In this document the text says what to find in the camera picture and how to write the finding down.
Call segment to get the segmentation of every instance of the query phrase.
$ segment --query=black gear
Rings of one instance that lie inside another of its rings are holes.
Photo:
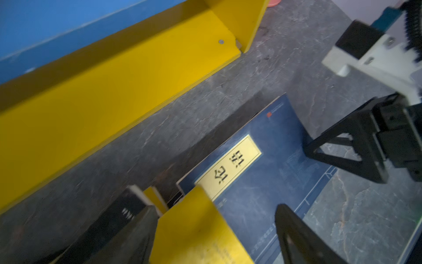
[[[406,35],[409,41],[407,49],[414,48],[418,53],[415,60],[417,63],[422,60],[422,0],[409,0],[401,6],[406,14]]]

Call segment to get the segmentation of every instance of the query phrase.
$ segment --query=red object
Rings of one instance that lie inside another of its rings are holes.
[[[281,2],[281,0],[270,0],[270,2],[268,3],[268,7],[273,7],[278,5]]]

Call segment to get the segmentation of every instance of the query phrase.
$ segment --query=dark blue book cover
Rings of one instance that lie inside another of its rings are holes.
[[[183,194],[201,185],[255,263],[280,254],[274,225],[278,204],[301,218],[336,168],[309,159],[311,138],[287,95],[274,100],[178,181]]]

